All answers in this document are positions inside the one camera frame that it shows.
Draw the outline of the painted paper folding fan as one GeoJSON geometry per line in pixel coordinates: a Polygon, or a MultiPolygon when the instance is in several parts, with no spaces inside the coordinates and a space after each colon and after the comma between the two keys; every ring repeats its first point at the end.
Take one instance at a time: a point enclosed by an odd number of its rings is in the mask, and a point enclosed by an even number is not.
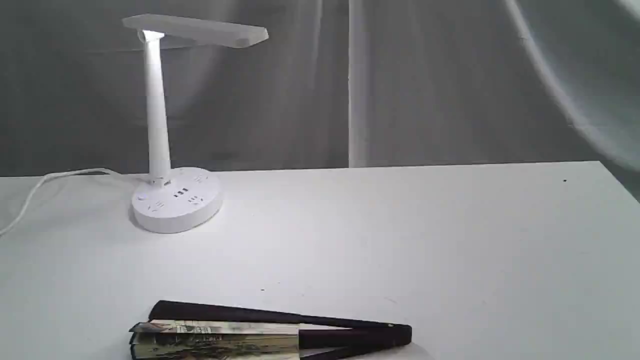
{"type": "Polygon", "coordinates": [[[343,360],[413,339],[399,323],[166,300],[129,332],[133,360],[343,360]]]}

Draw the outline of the white desk lamp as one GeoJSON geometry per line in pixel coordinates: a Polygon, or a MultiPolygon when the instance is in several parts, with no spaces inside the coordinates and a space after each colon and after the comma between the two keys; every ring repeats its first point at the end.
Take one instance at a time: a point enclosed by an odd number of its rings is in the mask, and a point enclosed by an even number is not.
{"type": "Polygon", "coordinates": [[[132,196],[132,213],[144,230],[153,233],[189,231],[212,219],[221,210],[224,196],[221,182],[213,172],[172,166],[162,39],[170,35],[243,49],[267,41],[270,35],[262,26],[165,14],[137,14],[124,18],[122,23],[137,31],[144,55],[149,173],[132,196]]]}

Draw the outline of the grey fabric backdrop curtain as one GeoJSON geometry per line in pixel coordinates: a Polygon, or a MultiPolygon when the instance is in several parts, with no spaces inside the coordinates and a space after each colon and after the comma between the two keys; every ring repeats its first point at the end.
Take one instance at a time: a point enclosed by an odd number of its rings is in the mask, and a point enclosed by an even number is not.
{"type": "Polygon", "coordinates": [[[147,171],[142,44],[122,24],[139,14],[269,32],[163,39],[177,167],[639,175],[639,14],[620,0],[3,0],[2,176],[147,171]]]}

